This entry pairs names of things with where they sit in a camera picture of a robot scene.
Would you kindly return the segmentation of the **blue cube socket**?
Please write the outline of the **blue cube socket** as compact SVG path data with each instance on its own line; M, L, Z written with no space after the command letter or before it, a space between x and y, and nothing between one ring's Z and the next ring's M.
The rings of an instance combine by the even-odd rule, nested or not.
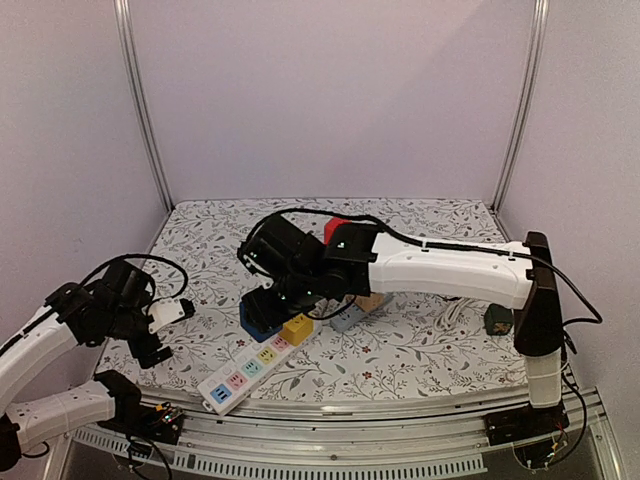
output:
M240 325L241 327L258 343L263 343L274 335L278 334L282 330L282 326L269 327L266 331L262 332L251 320L248 310L244 303L239 306L240 313Z

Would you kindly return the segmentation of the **yellow cube socket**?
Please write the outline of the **yellow cube socket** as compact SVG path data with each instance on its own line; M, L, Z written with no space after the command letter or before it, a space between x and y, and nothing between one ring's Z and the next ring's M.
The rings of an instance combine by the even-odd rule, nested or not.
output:
M297 315L283 324L279 336L289 344L300 346L314 331L314 321L304 314Z

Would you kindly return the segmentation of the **blue-grey power strip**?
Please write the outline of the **blue-grey power strip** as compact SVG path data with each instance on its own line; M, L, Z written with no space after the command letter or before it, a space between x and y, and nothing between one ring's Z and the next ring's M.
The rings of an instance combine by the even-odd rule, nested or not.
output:
M365 316L365 312L359 306L354 304L346 309L341 315L332 318L330 325L334 331L344 333Z

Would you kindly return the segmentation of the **white multi-switch power strip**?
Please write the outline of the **white multi-switch power strip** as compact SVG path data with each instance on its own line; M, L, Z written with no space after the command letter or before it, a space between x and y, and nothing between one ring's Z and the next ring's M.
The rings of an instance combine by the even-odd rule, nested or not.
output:
M297 347L281 338L280 332L263 343L250 343L198 384L205 410L218 416L230 413L321 330L322 324L314 321L313 333Z

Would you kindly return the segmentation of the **red cube socket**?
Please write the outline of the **red cube socket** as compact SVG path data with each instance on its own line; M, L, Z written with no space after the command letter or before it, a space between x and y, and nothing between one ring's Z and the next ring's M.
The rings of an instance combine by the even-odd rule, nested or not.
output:
M336 229L344 224L349 224L350 220L332 217L325 225L324 225L324 235L323 235L323 243L328 245L331 241L333 234Z

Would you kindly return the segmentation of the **beige cube socket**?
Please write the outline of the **beige cube socket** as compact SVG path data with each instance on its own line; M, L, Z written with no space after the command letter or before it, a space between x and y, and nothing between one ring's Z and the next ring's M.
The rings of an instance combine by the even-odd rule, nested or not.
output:
M372 312L381 307L386 301L384 294L372 293L369 296L356 296L355 305L363 312Z

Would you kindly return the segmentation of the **dark green cube socket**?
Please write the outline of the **dark green cube socket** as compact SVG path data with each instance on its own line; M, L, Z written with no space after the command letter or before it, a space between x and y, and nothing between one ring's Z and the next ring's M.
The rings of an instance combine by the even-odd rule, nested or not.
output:
M490 304L483 319L485 331L490 336L506 336L514 326L513 311L498 304Z

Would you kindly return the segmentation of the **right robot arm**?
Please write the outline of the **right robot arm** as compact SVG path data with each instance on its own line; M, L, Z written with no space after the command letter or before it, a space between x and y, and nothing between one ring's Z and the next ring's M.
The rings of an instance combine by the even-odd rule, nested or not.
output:
M553 263L543 233L498 246L456 243L403 234L373 215L329 211L327 217L339 223L322 241L287 218L304 211L286 208L260 219L237 250L251 274L270 282L240 300L241 325L255 340L322 301L346 296L417 292L497 304L514 313L514 347L525 361L530 404L518 412L517 427L537 436L554 422L570 324L558 284L564 282L590 312L588 323L600 324L603 317Z

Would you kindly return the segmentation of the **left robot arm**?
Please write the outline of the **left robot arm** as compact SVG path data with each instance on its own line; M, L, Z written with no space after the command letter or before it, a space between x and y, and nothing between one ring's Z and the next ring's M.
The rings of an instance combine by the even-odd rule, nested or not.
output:
M121 340L149 369L169 359L161 329L194 316L185 287L164 298L152 276L133 265L135 255L115 257L78 283L69 282L44 301L25 326L1 347L1 468L7 471L49 439L97 423L154 443L175 444L182 411L165 402L142 403L140 389L123 374L106 370L71 390L18 403L17 394L47 366L79 347Z

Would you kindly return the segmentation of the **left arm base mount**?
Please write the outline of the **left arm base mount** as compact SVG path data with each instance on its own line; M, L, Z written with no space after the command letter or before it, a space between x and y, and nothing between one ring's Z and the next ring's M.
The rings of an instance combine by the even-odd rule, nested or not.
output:
M134 397L115 401L115 414L97 424L105 429L160 442L177 445L184 424L185 412L170 402L155 406L142 404Z

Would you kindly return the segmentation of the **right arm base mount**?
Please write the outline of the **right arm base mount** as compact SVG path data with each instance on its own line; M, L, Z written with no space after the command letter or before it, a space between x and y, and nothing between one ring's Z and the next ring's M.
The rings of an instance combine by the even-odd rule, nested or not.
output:
M569 427L560 402L553 407L534 408L531 404L483 416L485 434L491 446L523 441Z

